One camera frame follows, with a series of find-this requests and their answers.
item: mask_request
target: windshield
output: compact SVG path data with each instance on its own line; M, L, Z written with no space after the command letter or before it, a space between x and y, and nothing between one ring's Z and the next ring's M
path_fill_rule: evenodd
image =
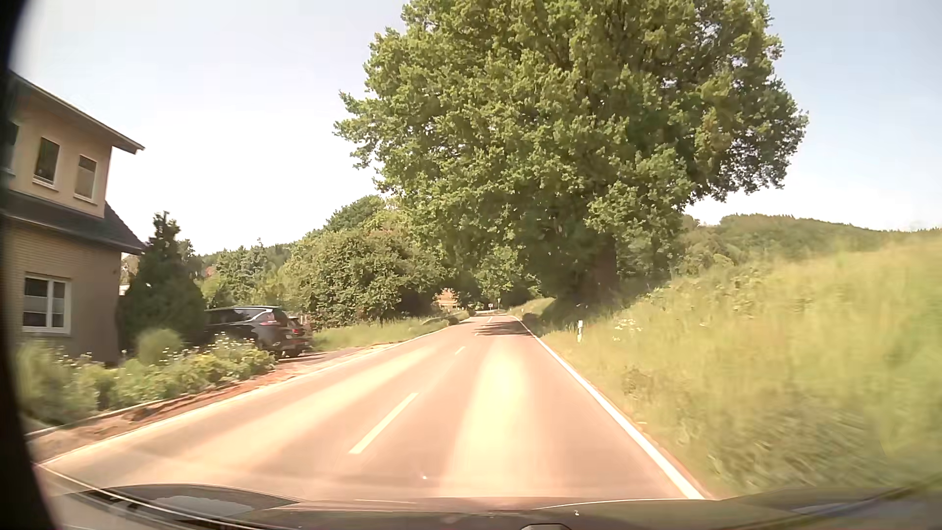
M80 4L24 10L0 164L50 498L942 472L935 5Z

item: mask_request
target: bush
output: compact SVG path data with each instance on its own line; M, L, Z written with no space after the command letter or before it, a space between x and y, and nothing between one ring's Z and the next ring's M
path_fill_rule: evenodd
M156 364L182 348L180 334L172 329L148 329L138 335L138 360L144 364Z
M184 350L154 365L137 359L125 362L115 371L110 403L131 406L196 393L269 372L275 362L268 352L249 342L220 336L205 348Z
M16 353L16 390L28 416L49 423L87 418L97 408L97 392L79 379L79 361L42 342L25 343Z
M169 399L248 379L269 372L274 365L274 357L248 342L219 338L206 348L182 350L153 364L132 358L114 369L28 342L17 352L15 369L20 407L26 416L62 424L87 418L97 410Z

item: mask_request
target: road marking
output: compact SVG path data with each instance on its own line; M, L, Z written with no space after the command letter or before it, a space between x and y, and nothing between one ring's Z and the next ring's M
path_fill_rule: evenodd
M120 434L117 434L117 435L115 435L115 436L113 436L113 437L109 437L109 438L106 438L106 439L100 439L100 440L98 440L98 441L96 441L96 442L94 442L94 443L90 443L89 445L83 445L83 446L81 446L81 447L76 447L75 449L72 449L71 451L67 451L67 452L65 452L65 453L63 453L63 454L61 454L61 455L53 456L52 458L43 460L42 462L37 462L35 465L41 466L41 467L45 468L46 466L52 465L52 464L55 463L56 461L58 461L58 460L60 460L60 459L62 459L62 458L65 458L66 456L75 455L75 454L77 454L77 453L81 453L81 452L83 452L83 451L88 451L88 450L92 450L92 449L100 449L100 448L102 448L103 446L106 446L106 445L108 445L108 444L114 443L114 442L116 442L116 441L118 441L118 440L121 440L121 439L127 440L127 439L131 439L131 438L133 438L133 437L140 436L142 433L147 433L147 432L150 432L150 431L159 430L160 428L165 427L165 426L169 425L170 423L178 422L178 421L180 421L180 420L182 420L182 419L184 419L184 418L192 418L192 417L194 417L194 416L199 416L199 415L201 415L201 414L205 414L206 411L208 411L208 410L213 410L213 409L220 408L220 407L223 407L223 406L232 405L232 404L234 404L235 402L237 402L237 401L239 401L239 400L243 400L243 399L246 399L246 398L249 398L249 397L257 396L257 395L263 394L263 393L265 393L265 392L271 391L272 389L277 389L277 388L279 388L279 387L281 387L281 386L284 386L284 385L288 385L288 384L291 384L291 383L299 383L302 379L306 379L306 378L308 378L308 377L311 377L312 375L317 375L317 374L329 372L329 371L331 371L331 370L336 370L336 369L338 369L338 368L347 366L347 365L349 365L349 364L351 364L351 363L355 363L355 362L357 362L357 361L359 361L359 360L363 360L363 359L366 359L366 358L370 358L370 357L375 356L375 355L377 355L377 354L380 354L380 353L382 353L382 352L386 352L386 351L392 350L393 348L396 348L397 346L401 346L401 345L403 345L403 344L407 344L407 343L409 343L409 342L412 342L413 340L423 339L423 338L425 338L425 337L428 337L429 335L434 335L434 334L436 334L436 333L445 331L445 330L447 330L447 329L454 329L454 327L443 327L443 328L441 328L441 329L436 329L435 331L432 331L432 332L430 332L430 333L426 333L425 335L419 335L418 337L413 337L413 338L411 338L411 339L409 339L409 340L404 340L403 342L397 342L397 343L395 343L395 344L390 344L389 346L386 346L385 348L381 348L380 350L376 350L376 351L373 351L373 352L369 352L368 354L363 354L363 355L360 355L360 356L355 356L355 357L353 357L353 358L350 358L350 359L347 359L347 360L344 360L344 361L340 361L340 362L338 362L337 364L332 364L331 366L325 366L324 368L317 369L317 370L315 370L315 371L313 371L313 372L310 372L310 373L304 373L304 374L302 374L302 375L296 375L295 377L292 377L292 378L290 378L290 379L285 379L285 381L279 381L278 383L272 383L271 385L266 385L266 386L263 386L263 387L259 387L259 388L257 388L257 389L249 390L248 392L244 392L244 393L235 395L235 396L233 396L233 397L231 397L231 398L227 398L227 399L224 399L224 400L222 400L222 401L216 401L216 402L214 402L214 403L210 403L209 405L201 406L201 407L198 407L198 408L193 408L192 410L188 410L187 412L183 412L183 413L181 413L181 414L177 414L176 416L170 416L169 418L164 419L164 420L160 420L160 421L158 421L158 422L148 423L148 424L146 424L146 425L142 425L141 427L139 427L139 428L137 428L137 429L134 429L134 430L131 430L131 431L125 431L125 432L120 433Z
M562 365L562 367L566 369L566 371L570 375L572 375L580 385L582 385L582 388L588 391L592 395L592 397L595 398L595 401L597 401L598 404L601 405L602 408L604 408L606 412L608 412L608 414L612 417L612 419L615 420L625 430L625 432L627 432L628 435L632 439L635 440L635 443L641 446L644 452L647 453L647 455L650 456L652 460L654 460L654 463L657 464L658 467L664 472L664 474L667 475L667 478L669 478L671 482L674 483L677 489L680 489L680 492L683 495L685 495L688 499L704 499L705 498L703 494L699 490L697 490L697 488L695 488L693 484L690 483L689 480L687 480L687 477L685 477L680 471L678 471L677 468L675 468L674 465L671 464L671 462L667 459L667 457L665 457L660 451L658 451L658 448L655 447L654 444L651 443L651 440L645 438L644 435L638 429L636 429L635 426L631 424L631 422L628 421L628 419L621 413L621 411L615 408L615 406L613 406L609 402L609 400L605 399L605 397L601 393L599 393L599 391L596 390L595 387L589 384L589 381L586 381L586 379L582 377L581 375L579 375L579 373L576 372L576 370L574 370L573 367L569 366L569 363L562 360L562 357L557 355L557 353L554 352L549 346L547 346L546 343L543 342L543 340L541 340L539 337L536 336L536 334L530 331L530 329L527 327L526 324L523 323L523 321L521 321L519 318L513 315L510 315L510 316L514 317L514 319L516 319L516 321L518 321L520 325L524 326L524 329L527 330L530 336L536 339L536 341L539 342L540 345L543 346L544 349L547 352L549 352L549 354L552 355L553 358L555 358L560 363L560 365Z
M350 454L359 455L362 453L363 450L366 449L366 446L369 445L369 442L373 441L375 437L379 436L382 430L386 428L386 425L392 423L396 416L399 415L399 412L402 412L402 409L405 408L413 399L415 399L415 396L417 395L418 392L413 392L406 396L406 399L402 400L402 403L396 406L396 408L394 408L389 414L386 414L386 417L383 418L381 422L377 423L375 427L373 427L373 430L366 433L366 436L360 440L360 443L354 445L353 449L350 449Z

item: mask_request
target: grassy slope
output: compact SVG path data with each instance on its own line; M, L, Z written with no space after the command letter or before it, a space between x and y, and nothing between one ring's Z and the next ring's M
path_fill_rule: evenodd
M544 340L715 493L898 485L942 471L940 263L924 237L713 268Z
M456 315L459 320L467 318L467 313ZM326 352L349 348L351 346L370 346L385 342L400 342L442 329L448 326L445 320L429 323L428 318L409 318L390 323L358 323L347 327L323 329L313 336L315 350Z

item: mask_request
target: road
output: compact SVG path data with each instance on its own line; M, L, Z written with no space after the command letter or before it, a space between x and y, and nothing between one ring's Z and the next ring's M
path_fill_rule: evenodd
M303 500L684 497L507 316L471 318L44 466L102 488L198 483Z

